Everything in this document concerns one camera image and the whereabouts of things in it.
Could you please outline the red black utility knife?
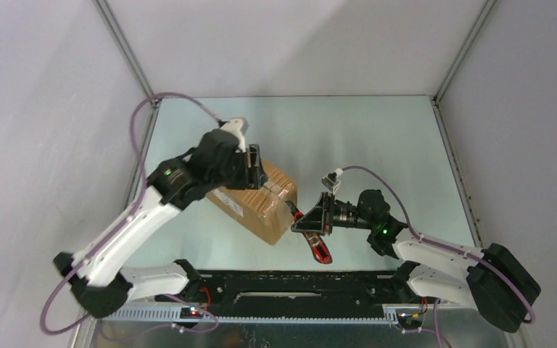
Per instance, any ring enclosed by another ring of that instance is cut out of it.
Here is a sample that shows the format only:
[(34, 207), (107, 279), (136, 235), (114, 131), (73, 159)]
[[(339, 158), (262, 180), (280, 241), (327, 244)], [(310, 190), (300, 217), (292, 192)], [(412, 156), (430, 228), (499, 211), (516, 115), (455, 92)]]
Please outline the red black utility knife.
[(304, 237), (316, 262), (322, 265), (332, 264), (334, 260), (331, 256), (331, 252), (329, 251), (329, 248), (327, 247), (325, 241), (322, 239), (319, 233), (312, 231), (296, 231), (294, 229), (295, 223), (299, 222), (305, 216), (305, 214), (300, 211), (300, 209), (293, 201), (286, 200), (285, 203), (289, 208), (293, 219), (292, 225), (290, 226), (290, 231), (293, 233), (301, 234)]

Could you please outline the brown cardboard express box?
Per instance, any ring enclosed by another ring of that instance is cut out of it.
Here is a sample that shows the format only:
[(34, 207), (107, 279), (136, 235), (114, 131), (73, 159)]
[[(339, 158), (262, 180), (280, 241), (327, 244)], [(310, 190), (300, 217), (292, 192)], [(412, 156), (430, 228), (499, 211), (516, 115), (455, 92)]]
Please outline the brown cardboard express box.
[(290, 229), (293, 217), (287, 202), (297, 203), (297, 182), (266, 160), (268, 181), (258, 189), (216, 188), (206, 197), (229, 217), (267, 244), (274, 245)]

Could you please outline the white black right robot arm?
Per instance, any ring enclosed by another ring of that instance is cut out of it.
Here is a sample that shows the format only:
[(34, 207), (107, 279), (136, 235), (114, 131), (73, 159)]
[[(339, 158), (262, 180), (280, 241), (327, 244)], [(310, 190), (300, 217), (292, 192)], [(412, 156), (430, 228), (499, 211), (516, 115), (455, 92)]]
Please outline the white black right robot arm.
[(322, 241), (335, 227), (367, 230), (372, 250), (382, 257), (402, 261), (395, 271), (393, 294), (403, 303), (434, 297), (476, 310), (488, 323), (515, 333), (530, 323), (529, 310), (541, 287), (505, 246), (461, 246), (430, 236), (414, 236), (407, 223), (390, 214), (390, 205), (379, 190), (360, 193), (357, 204), (342, 202), (323, 192), (307, 213), (295, 203), (286, 205), (294, 222), (291, 230), (311, 240), (319, 263), (331, 256)]

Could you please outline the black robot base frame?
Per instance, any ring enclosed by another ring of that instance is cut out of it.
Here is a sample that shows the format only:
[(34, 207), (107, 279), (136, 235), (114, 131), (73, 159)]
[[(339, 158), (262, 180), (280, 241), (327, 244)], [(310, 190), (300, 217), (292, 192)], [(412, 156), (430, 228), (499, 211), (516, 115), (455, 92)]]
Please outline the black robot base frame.
[(432, 312), (392, 270), (201, 270), (181, 295), (130, 302), (110, 320), (177, 323), (396, 323)]

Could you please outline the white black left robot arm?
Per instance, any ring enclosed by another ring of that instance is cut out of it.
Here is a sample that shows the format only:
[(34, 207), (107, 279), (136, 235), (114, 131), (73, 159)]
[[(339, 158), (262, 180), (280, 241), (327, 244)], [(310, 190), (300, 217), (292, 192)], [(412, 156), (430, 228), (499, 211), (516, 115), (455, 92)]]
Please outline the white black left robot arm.
[(198, 146), (162, 161), (148, 176), (141, 200), (86, 249), (60, 252), (54, 258), (71, 293), (91, 317), (106, 318), (146, 297), (176, 295), (191, 302), (199, 296), (201, 276), (185, 259), (146, 268), (127, 267), (125, 262), (160, 227), (211, 191), (263, 187), (268, 176), (260, 147), (242, 146), (241, 139), (225, 130), (207, 132)]

